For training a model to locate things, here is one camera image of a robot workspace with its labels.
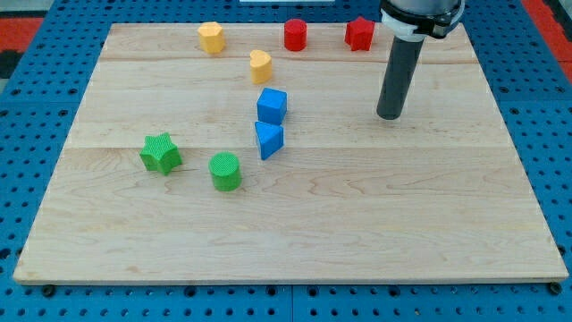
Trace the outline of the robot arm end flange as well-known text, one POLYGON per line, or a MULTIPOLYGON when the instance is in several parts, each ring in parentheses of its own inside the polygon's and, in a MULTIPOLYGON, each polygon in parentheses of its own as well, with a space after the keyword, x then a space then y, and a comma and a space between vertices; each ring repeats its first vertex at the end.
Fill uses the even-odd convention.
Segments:
POLYGON ((382 24, 403 41, 443 39, 459 24, 465 0, 381 0, 382 24))

